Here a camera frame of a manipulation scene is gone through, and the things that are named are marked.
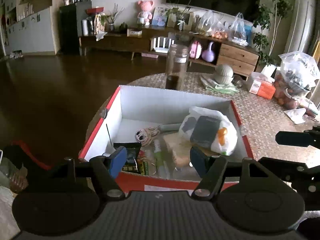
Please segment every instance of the white cabinet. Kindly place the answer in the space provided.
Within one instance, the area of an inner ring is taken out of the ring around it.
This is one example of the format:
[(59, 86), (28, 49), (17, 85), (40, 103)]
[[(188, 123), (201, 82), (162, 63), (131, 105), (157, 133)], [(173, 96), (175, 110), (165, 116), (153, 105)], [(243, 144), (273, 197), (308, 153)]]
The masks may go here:
[(7, 28), (11, 50), (54, 52), (50, 8), (32, 14)]
[(38, 12), (34, 23), (32, 33), (36, 46), (35, 50), (38, 52), (54, 51), (50, 8)]

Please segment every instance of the green plant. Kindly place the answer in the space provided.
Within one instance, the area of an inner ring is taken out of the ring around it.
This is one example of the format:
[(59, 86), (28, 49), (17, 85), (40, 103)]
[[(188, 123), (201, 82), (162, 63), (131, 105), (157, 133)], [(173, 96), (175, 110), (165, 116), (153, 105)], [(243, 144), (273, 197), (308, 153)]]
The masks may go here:
[(108, 24), (114, 24), (116, 18), (124, 11), (124, 8), (121, 8), (121, 10), (118, 10), (118, 5), (115, 3), (115, 6), (113, 8), (113, 11), (110, 12), (110, 14), (105, 15), (104, 22), (106, 21)]
[(190, 12), (190, 2), (191, 0), (188, 2), (183, 11), (179, 9), (179, 6), (177, 4), (174, 4), (172, 8), (166, 11), (166, 15), (169, 16), (170, 14), (174, 14), (177, 20), (183, 21), (185, 14)]
[[(287, 0), (271, 0), (273, 2), (273, 10), (270, 10), (266, 5), (259, 5), (259, 11), (256, 19), (253, 21), (253, 26), (261, 27), (261, 33), (255, 33), (253, 43), (259, 50), (260, 63), (263, 65), (274, 64), (275, 60), (271, 57), (273, 47), (276, 43), (276, 36), (281, 20), (287, 17), (288, 12), (292, 10), (292, 5)], [(274, 28), (272, 33), (272, 42), (268, 53), (265, 49), (269, 45), (268, 38), (262, 32), (267, 29), (270, 30), (270, 15), (274, 17)]]

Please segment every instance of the purple kettlebell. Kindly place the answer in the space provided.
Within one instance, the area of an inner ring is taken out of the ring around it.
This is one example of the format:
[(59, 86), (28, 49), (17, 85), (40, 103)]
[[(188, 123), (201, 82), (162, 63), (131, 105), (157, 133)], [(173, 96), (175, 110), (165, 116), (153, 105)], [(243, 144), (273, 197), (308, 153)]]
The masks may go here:
[(213, 41), (210, 42), (209, 46), (208, 46), (208, 49), (204, 50), (202, 52), (202, 58), (203, 60), (205, 60), (206, 62), (212, 62), (214, 61), (214, 58), (215, 58), (215, 54), (214, 52), (211, 50), (211, 47), (212, 47), (212, 44), (213, 44)]

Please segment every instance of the photo frame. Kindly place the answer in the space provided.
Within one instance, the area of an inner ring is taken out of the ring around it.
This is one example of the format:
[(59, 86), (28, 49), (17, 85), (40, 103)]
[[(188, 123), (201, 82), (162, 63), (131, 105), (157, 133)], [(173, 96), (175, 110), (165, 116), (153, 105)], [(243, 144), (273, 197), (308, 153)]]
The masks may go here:
[(156, 7), (155, 12), (153, 13), (153, 18), (151, 25), (165, 27), (167, 23), (167, 11), (168, 8)]

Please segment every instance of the wooden floor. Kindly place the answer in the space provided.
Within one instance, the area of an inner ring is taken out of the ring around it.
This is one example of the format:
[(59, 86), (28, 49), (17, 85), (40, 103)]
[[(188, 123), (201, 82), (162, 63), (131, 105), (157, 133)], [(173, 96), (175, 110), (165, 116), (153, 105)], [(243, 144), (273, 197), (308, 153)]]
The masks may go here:
[[(89, 122), (116, 87), (163, 73), (165, 61), (138, 53), (131, 61), (131, 53), (93, 51), (86, 57), (29, 56), (0, 62), (0, 149), (23, 140), (48, 165), (77, 157)], [(192, 64), (192, 69), (212, 68)]]

